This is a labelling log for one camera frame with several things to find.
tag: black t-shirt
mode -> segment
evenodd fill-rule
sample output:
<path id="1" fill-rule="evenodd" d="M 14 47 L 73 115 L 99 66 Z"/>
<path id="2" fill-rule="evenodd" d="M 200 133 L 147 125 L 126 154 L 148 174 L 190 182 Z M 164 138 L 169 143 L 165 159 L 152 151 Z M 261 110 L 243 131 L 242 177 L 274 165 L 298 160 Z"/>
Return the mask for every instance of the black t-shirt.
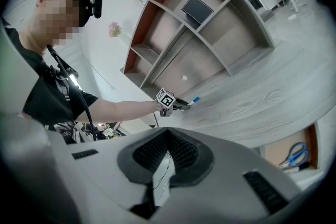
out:
<path id="1" fill-rule="evenodd" d="M 39 121 L 48 130 L 62 134 L 67 144 L 75 143 L 75 119 L 85 110 L 79 100 L 74 83 L 60 75 L 59 70 L 47 66 L 43 58 L 34 51 L 25 49 L 18 32 L 13 28 L 6 32 L 14 46 L 39 75 L 24 106 L 23 112 Z M 79 90 L 88 106 L 98 98 Z"/>

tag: blue marker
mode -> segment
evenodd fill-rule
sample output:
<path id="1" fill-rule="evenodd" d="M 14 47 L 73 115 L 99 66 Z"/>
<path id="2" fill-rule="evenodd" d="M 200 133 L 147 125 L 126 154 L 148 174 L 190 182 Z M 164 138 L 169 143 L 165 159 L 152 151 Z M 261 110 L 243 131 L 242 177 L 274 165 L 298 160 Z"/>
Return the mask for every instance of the blue marker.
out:
<path id="1" fill-rule="evenodd" d="M 196 103 L 200 98 L 199 97 L 196 97 L 193 101 L 191 101 L 188 105 L 192 105 L 194 103 Z"/>

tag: blue scissors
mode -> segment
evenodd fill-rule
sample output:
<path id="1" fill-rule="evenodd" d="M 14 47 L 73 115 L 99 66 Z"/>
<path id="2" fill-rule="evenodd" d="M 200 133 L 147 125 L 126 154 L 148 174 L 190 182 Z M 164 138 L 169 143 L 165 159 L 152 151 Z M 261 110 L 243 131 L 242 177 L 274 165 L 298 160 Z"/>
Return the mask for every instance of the blue scissors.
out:
<path id="1" fill-rule="evenodd" d="M 290 151 L 288 157 L 284 162 L 280 163 L 277 167 L 280 169 L 284 169 L 287 167 L 296 167 L 304 162 L 306 162 L 308 158 L 308 150 L 305 143 L 296 143 L 294 144 Z"/>

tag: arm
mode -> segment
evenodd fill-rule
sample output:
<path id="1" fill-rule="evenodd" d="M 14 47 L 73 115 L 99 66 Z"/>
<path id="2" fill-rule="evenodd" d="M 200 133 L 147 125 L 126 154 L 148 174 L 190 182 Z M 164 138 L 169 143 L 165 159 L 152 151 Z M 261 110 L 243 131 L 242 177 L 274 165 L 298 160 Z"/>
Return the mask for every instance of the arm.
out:
<path id="1" fill-rule="evenodd" d="M 135 120 L 157 111 L 157 107 L 156 101 L 113 103 L 98 99 L 90 105 L 89 110 L 93 123 L 105 123 Z M 76 118 L 76 121 L 89 122 L 85 111 Z"/>

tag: man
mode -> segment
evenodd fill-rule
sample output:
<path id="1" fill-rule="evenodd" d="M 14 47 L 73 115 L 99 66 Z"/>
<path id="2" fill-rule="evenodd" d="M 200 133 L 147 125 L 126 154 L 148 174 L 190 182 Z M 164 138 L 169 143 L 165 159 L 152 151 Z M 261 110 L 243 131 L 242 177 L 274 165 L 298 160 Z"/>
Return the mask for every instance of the man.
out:
<path id="1" fill-rule="evenodd" d="M 72 139 L 75 122 L 88 122 L 88 117 L 72 81 L 62 77 L 59 70 L 48 67 L 42 56 L 48 45 L 59 45 L 87 22 L 89 16 L 83 8 L 86 5 L 87 0 L 38 0 L 23 30 L 18 32 L 8 24 L 6 27 L 17 50 L 39 75 L 24 106 L 24 114 L 61 133 L 66 143 L 75 143 Z M 160 108 L 156 101 L 112 103 L 80 92 L 96 123 L 134 120 Z"/>

